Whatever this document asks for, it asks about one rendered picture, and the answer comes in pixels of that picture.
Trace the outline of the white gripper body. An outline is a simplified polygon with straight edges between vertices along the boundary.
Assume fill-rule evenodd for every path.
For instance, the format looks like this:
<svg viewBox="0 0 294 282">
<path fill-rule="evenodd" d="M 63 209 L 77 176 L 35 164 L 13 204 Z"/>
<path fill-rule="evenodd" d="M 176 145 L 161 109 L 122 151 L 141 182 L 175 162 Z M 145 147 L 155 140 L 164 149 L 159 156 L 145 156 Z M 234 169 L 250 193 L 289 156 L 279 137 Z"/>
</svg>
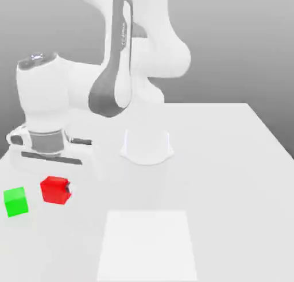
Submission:
<svg viewBox="0 0 294 282">
<path fill-rule="evenodd" d="M 13 147 L 12 165 L 21 171 L 43 176 L 93 176 L 100 179 L 100 163 L 90 146 L 74 146 L 59 154 L 47 156 Z"/>
</svg>

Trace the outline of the small red cube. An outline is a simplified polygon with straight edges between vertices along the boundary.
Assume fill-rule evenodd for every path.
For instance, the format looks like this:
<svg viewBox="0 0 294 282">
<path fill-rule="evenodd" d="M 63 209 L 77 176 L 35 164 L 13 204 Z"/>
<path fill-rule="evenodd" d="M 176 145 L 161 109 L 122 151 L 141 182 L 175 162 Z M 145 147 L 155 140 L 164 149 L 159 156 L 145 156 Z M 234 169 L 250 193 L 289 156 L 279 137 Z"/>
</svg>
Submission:
<svg viewBox="0 0 294 282">
<path fill-rule="evenodd" d="M 42 197 L 45 202 L 65 205 L 69 198 L 65 194 L 66 178 L 48 176 L 40 183 Z"/>
</svg>

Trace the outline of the small green cube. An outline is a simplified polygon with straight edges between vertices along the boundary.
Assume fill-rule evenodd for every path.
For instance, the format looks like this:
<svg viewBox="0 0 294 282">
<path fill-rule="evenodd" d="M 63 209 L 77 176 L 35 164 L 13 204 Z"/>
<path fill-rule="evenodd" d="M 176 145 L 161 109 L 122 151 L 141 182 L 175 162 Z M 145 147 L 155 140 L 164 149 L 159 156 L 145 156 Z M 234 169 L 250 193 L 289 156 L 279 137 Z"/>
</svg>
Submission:
<svg viewBox="0 0 294 282">
<path fill-rule="evenodd" d="M 17 187 L 3 192 L 4 204 L 8 217 L 29 211 L 24 187 Z"/>
</svg>

